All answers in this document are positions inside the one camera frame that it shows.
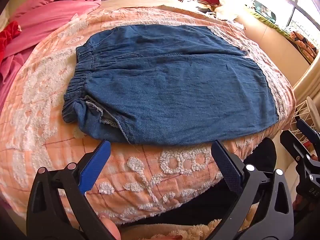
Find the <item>black fabric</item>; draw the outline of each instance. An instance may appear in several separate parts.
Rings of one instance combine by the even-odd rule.
[[[273,172],[276,166],[276,148],[273,141],[265,138],[249,155],[244,164],[252,164],[260,171]],[[222,219],[236,200],[224,180],[209,188],[181,207],[167,211],[159,216],[139,220],[130,225],[141,224],[176,224],[207,225],[214,219]]]

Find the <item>silver screw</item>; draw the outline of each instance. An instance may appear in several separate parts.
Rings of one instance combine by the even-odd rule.
[[[69,170],[74,170],[74,169],[76,168],[76,166],[77,166],[77,165],[76,165],[75,163],[69,163],[69,164],[68,164],[68,169],[69,169]]]
[[[44,172],[45,172],[45,167],[39,168],[38,173],[42,174],[42,173],[44,173]]]
[[[251,164],[247,164],[247,165],[246,165],[246,169],[247,169],[248,171],[254,171],[254,166],[251,165]]]
[[[280,176],[283,175],[283,171],[281,169],[276,169],[276,173]]]

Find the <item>denim shorts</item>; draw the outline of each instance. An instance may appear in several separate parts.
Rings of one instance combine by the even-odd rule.
[[[279,119],[262,70],[205,26],[116,27],[76,54],[62,116],[96,139],[191,145]]]

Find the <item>person's leg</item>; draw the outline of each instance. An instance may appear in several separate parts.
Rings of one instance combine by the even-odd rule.
[[[276,148],[273,141],[265,138],[244,160],[244,164],[252,164],[260,171],[273,172],[276,166]],[[236,198],[237,195],[229,190],[222,179],[181,207],[134,224],[207,225],[212,220],[223,218]]]

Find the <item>beige bed sheet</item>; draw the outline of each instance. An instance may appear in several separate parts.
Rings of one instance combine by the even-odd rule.
[[[248,57],[266,75],[279,122],[263,132],[225,141],[227,149],[241,159],[263,138],[273,138],[291,123],[295,99],[289,82],[240,29],[185,10],[176,0],[105,1],[89,15],[75,16],[38,44],[6,99],[0,116],[0,190],[19,215],[26,215],[32,182],[40,167],[62,169],[78,162],[99,143],[76,124],[62,120],[63,94],[76,65],[75,48],[94,33],[130,24],[204,25],[249,51]],[[97,214],[107,213],[116,224],[179,207],[222,177],[210,144],[156,147],[112,143],[111,148],[111,157],[86,197]],[[74,220],[63,190],[60,196],[68,217]]]

